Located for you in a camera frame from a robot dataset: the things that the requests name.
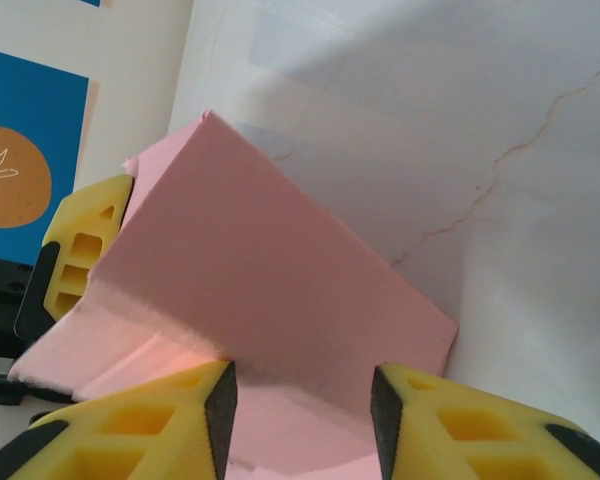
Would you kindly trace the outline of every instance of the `white wall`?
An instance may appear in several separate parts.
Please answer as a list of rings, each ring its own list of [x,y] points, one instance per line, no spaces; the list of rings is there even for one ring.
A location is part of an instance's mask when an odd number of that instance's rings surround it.
[[[459,322],[452,379],[600,440],[600,0],[198,0],[191,26],[171,128],[215,109]]]
[[[167,131],[193,0],[0,0],[0,52],[88,77],[95,102],[76,188]]]

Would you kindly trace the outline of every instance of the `hexagonal cutout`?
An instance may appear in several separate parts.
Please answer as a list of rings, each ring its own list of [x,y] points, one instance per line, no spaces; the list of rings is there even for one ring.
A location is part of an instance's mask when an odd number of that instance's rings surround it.
[[[531,456],[481,456],[467,461],[480,480],[558,480]]]
[[[95,262],[102,253],[102,239],[86,233],[78,233],[71,245],[71,255],[88,262]]]
[[[133,473],[143,455],[144,450],[141,449],[79,447],[61,463],[50,478],[125,480]]]
[[[111,220],[115,211],[116,208],[113,205],[111,205],[109,208],[101,211],[99,217],[103,220]]]
[[[175,407],[170,405],[129,405],[109,416],[97,432],[158,435],[175,411]]]
[[[416,390],[434,390],[436,387],[418,378],[408,378],[407,382]]]
[[[58,297],[56,298],[56,306],[58,307],[58,310],[60,310],[60,313],[64,315],[69,310],[71,310],[81,298],[82,297],[79,295],[73,295],[71,293],[66,292],[59,292]]]
[[[438,418],[454,440],[515,440],[517,432],[485,408],[442,408]]]
[[[193,388],[202,383],[201,377],[186,376],[184,378],[176,378],[171,385],[177,388]]]
[[[85,288],[87,286],[88,268],[74,267],[73,265],[65,265],[60,275],[60,281],[72,287]]]

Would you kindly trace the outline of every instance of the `blue poster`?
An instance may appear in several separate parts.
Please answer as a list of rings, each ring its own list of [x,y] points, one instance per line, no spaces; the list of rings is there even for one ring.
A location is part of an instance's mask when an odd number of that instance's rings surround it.
[[[88,83],[0,53],[0,258],[33,264],[72,192]]]

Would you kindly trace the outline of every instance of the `pink box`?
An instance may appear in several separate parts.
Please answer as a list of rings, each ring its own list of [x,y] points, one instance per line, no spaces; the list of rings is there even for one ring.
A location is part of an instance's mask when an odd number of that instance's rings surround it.
[[[375,365],[440,374],[457,326],[213,113],[127,168],[119,237],[11,377],[91,398],[230,357],[233,460],[295,474],[373,454]]]

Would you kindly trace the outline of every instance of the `pink cardboard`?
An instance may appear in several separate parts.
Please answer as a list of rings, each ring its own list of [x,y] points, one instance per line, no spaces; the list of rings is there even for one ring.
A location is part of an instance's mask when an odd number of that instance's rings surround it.
[[[232,358],[232,460],[373,454],[375,365],[440,374],[456,325],[213,113],[127,165],[120,235],[11,377],[91,398]]]

